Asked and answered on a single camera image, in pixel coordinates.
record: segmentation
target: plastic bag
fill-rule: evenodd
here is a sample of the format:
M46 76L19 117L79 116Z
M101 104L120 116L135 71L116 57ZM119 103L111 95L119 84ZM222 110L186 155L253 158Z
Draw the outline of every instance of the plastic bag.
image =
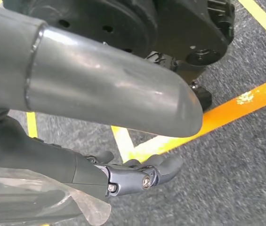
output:
M106 202L42 174L0 168L0 226L52 224L81 214L99 226L110 213Z

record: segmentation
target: hole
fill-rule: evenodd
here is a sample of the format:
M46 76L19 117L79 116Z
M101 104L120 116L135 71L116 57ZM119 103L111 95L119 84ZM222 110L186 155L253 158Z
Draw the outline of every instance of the hole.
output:
M112 33L114 29L113 29L113 27L105 25L105 26L102 27L102 30L106 31L108 33Z
M130 48L126 48L126 49L124 49L124 51L128 52L128 53L133 52L133 50Z
M70 26L69 22L65 20L59 20L59 24L65 28L68 28Z

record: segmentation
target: caster wheel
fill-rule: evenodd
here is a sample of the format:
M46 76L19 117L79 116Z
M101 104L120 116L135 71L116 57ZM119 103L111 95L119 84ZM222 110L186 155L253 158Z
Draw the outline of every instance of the caster wheel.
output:
M209 91L199 86L194 81L191 83L191 88L194 90L194 92L199 99L203 112L206 112L212 104L212 95Z

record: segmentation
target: orange line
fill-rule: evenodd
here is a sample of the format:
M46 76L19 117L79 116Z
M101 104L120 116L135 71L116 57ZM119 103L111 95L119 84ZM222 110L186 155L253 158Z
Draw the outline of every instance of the orange line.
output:
M128 156L130 159L145 161L153 154L168 152L265 106L266 106L266 83L205 113L202 128L194 136L186 138L157 136L136 146L128 153Z

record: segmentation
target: floor tape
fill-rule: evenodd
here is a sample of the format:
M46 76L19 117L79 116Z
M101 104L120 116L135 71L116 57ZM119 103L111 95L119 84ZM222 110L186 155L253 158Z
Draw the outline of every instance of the floor tape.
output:
M38 137L37 120L35 112L27 112L27 127L29 136Z
M248 10L260 25L266 30L266 12L258 6L254 0L238 0L240 4Z
M111 126L119 152L124 162L129 160L128 154L134 149L129 131L126 128Z
M130 159L145 161L153 154L166 153L265 106L266 106L266 83L205 113L202 128L194 136L186 138L157 136L130 152L122 150L126 151L122 155L126 157L124 161Z

